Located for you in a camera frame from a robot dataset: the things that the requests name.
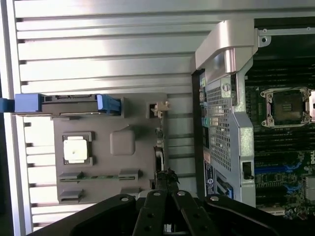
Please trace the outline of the blue expansion slot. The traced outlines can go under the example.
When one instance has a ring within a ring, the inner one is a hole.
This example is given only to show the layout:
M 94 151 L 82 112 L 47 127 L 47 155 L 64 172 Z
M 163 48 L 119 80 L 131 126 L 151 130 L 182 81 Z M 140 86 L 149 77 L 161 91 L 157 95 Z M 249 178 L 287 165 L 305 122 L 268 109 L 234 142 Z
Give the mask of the blue expansion slot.
M 296 169 L 300 168 L 302 163 L 298 163 L 293 166 L 283 165 L 283 166 L 268 166 L 268 167 L 257 167 L 255 168 L 255 174 L 264 174 L 264 173 L 291 173 Z

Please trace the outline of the open black PC case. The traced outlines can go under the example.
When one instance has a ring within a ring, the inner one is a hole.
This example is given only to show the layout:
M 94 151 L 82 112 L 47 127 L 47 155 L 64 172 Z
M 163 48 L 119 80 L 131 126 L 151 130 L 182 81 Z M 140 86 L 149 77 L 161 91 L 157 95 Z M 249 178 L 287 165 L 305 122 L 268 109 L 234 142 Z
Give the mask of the open black PC case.
M 258 209 L 247 73 L 308 65 L 315 65 L 315 16 L 225 20 L 210 31 L 195 51 L 191 69 L 201 202 L 216 194 Z

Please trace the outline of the grey plastic parts rack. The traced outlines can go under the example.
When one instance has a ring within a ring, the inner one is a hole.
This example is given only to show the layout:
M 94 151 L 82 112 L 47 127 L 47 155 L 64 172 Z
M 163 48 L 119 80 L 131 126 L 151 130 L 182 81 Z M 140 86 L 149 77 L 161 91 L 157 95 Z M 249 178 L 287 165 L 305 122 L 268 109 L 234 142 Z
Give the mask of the grey plastic parts rack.
M 57 199 L 60 204 L 97 203 L 117 194 L 137 196 L 155 188 L 159 121 L 150 110 L 167 101 L 164 93 L 114 94 L 122 101 L 120 116 L 94 114 L 54 117 Z M 65 140 L 84 139 L 88 159 L 70 164 Z

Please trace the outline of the silver CPU chip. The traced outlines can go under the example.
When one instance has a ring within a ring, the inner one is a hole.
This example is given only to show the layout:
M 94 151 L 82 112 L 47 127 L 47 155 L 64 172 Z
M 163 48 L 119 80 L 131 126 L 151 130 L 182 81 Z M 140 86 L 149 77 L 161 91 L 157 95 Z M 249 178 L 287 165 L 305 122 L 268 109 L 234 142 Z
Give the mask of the silver CPU chip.
M 70 164 L 84 163 L 88 159 L 88 144 L 84 139 L 63 142 L 64 159 Z

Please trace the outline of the green motherboard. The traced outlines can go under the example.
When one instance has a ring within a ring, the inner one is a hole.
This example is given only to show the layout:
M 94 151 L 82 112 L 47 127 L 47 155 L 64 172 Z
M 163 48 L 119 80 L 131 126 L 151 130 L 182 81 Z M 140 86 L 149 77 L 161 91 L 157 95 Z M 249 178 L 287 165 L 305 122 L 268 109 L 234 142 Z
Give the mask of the green motherboard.
M 253 125 L 254 170 L 257 167 L 302 166 L 291 173 L 255 174 L 258 209 L 299 224 L 299 236 L 315 236 L 315 123 L 267 128 L 262 91 L 315 89 L 315 65 L 253 68 L 246 78 L 246 111 Z

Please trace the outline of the hard disk in blue carrier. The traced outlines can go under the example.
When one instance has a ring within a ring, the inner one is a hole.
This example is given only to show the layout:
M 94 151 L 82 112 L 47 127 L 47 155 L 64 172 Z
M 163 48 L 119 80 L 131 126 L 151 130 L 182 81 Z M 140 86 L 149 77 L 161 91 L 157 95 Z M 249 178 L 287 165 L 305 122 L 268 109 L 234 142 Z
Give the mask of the hard disk in blue carrier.
M 122 101 L 107 94 L 44 95 L 16 94 L 14 99 L 0 98 L 0 113 L 18 116 L 79 116 L 106 114 L 120 116 Z

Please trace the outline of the CPU socket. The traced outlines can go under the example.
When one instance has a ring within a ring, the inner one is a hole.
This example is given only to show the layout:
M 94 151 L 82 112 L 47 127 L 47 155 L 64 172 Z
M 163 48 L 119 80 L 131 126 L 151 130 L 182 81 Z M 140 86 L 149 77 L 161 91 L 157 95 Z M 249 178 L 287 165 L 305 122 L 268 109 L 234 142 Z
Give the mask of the CPU socket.
M 309 111 L 308 87 L 270 88 L 260 93 L 264 98 L 265 120 L 261 125 L 267 128 L 301 127 L 312 122 Z

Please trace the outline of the metal socket cover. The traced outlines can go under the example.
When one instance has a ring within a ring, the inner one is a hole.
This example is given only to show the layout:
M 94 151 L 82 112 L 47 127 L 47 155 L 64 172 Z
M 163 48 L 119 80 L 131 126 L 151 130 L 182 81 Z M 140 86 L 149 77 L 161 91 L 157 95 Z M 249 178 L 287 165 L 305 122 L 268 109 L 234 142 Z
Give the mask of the metal socket cover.
M 309 111 L 312 122 L 315 122 L 315 90 L 311 91 L 311 95 L 309 97 Z

